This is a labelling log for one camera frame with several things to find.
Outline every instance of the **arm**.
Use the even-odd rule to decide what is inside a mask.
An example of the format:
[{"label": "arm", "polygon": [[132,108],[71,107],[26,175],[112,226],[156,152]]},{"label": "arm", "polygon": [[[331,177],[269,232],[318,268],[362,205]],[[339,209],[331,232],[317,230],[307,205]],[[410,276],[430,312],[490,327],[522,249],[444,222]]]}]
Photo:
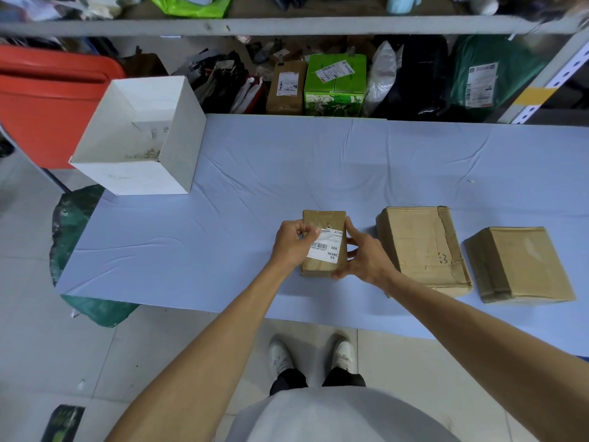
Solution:
[{"label": "arm", "polygon": [[283,222],[261,273],[131,403],[107,442],[212,440],[280,284],[319,233]]},{"label": "arm", "polygon": [[396,299],[513,417],[541,441],[589,434],[589,364],[399,273],[380,242],[346,219],[358,249],[333,277],[354,274]]}]

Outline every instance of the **green box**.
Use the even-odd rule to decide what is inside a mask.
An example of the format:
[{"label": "green box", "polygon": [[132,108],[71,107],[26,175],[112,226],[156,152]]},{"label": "green box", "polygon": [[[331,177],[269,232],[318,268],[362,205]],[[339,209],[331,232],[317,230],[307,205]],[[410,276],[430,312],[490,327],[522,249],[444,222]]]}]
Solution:
[{"label": "green box", "polygon": [[[315,74],[336,62],[345,60],[354,73],[326,83]],[[312,54],[305,81],[305,114],[307,116],[360,115],[366,90],[366,56],[356,54]]]}]

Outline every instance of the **person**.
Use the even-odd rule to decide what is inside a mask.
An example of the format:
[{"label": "person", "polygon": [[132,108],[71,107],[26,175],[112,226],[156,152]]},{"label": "person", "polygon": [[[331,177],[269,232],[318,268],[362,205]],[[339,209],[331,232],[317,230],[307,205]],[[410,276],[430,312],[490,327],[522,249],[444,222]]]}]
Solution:
[{"label": "person", "polygon": [[[354,275],[398,301],[540,441],[587,440],[589,364],[416,283],[349,217],[346,229],[357,249],[332,274],[335,280]],[[281,282],[302,263],[319,232],[302,220],[283,222],[260,274],[139,394],[107,441],[211,441]],[[421,411],[362,387],[345,340],[336,344],[324,383],[337,387],[306,388],[283,344],[273,342],[269,353],[276,378],[270,396],[240,412],[227,441],[457,441]]]}]

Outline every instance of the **white sneaker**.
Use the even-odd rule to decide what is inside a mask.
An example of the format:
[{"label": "white sneaker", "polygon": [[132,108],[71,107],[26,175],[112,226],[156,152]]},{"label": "white sneaker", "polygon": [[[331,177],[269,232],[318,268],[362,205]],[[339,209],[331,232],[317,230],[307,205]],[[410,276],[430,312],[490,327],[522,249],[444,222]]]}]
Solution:
[{"label": "white sneaker", "polygon": [[268,361],[270,363],[270,372],[275,380],[282,372],[294,368],[293,359],[289,350],[284,343],[279,340],[270,343],[268,349]]},{"label": "white sneaker", "polygon": [[336,341],[333,347],[332,369],[342,368],[350,374],[358,373],[358,363],[356,361],[356,352],[354,346],[346,338]]}]

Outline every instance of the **table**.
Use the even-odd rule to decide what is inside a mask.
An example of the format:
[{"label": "table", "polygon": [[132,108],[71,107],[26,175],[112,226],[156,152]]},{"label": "table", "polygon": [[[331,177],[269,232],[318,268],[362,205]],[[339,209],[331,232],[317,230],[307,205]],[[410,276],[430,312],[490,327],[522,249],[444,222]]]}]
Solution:
[{"label": "table", "polygon": [[[460,300],[589,355],[589,129],[208,115],[188,195],[105,192],[59,293],[220,312],[267,262],[281,221],[345,210],[375,232],[385,206],[451,208],[462,242],[487,226],[545,226],[578,301]],[[433,338],[355,277],[284,282],[268,318]]]}]

